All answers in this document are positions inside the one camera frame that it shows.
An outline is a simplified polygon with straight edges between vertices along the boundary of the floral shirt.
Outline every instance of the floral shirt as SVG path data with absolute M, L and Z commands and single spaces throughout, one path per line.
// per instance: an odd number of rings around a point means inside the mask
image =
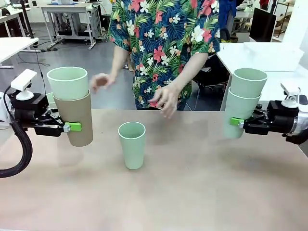
M 218 0 L 114 0 L 110 40 L 132 52 L 136 105 L 148 100 L 183 70 L 191 55 L 219 51 Z M 190 97 L 191 83 L 178 106 Z

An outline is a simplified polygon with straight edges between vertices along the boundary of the short sleeve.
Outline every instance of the short sleeve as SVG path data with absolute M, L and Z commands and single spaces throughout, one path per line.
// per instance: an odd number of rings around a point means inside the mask
M 191 55 L 220 51 L 219 0 L 203 0 L 191 34 Z
M 110 25 L 108 29 L 108 35 L 110 41 L 117 46 L 129 51 L 130 40 L 127 29 L 127 22 L 125 20 L 125 9 L 122 1 L 116 1 L 112 5 L 112 13 L 110 17 Z

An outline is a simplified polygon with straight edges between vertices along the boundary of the hand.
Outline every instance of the hand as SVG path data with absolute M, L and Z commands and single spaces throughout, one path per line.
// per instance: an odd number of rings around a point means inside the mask
M 98 75 L 93 76 L 91 80 L 91 87 L 96 93 L 99 87 L 103 86 L 104 89 L 107 89 L 110 85 L 115 82 L 116 76 L 112 74 L 104 74 L 100 73 Z
M 161 113 L 164 114 L 164 117 L 170 119 L 173 113 L 178 108 L 179 93 L 179 88 L 177 88 L 174 82 L 172 82 L 169 85 L 156 90 L 154 97 L 149 100 L 149 102 L 157 102 L 157 108 L 160 108 L 164 105 L 163 109 L 161 110 Z

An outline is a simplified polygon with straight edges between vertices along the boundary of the black chair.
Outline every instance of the black chair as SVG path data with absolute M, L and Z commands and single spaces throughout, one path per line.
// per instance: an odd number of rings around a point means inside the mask
M 226 28 L 220 30 L 220 39 L 223 39 L 225 41 L 230 40 L 230 34 Z M 216 54 L 209 54 L 209 57 L 204 67 L 207 68 L 207 71 L 199 71 L 198 74 L 192 79 L 195 83 L 198 84 L 199 89 L 194 108 L 192 109 L 188 105 L 188 103 L 186 103 L 186 105 L 191 111 L 194 111 L 197 107 L 200 90 L 205 88 L 210 88 L 213 90 L 216 86 L 226 87 L 228 84 L 229 72 L 219 60 Z

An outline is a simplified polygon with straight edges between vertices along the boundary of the forearm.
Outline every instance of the forearm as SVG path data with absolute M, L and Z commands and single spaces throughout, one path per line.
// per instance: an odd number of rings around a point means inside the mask
M 126 58 L 128 56 L 128 51 L 115 46 L 114 59 L 112 61 L 111 75 L 117 76 L 118 72 L 123 69 Z
M 178 90 L 182 90 L 202 69 L 208 58 L 207 53 L 194 54 L 185 65 L 183 71 L 173 81 Z

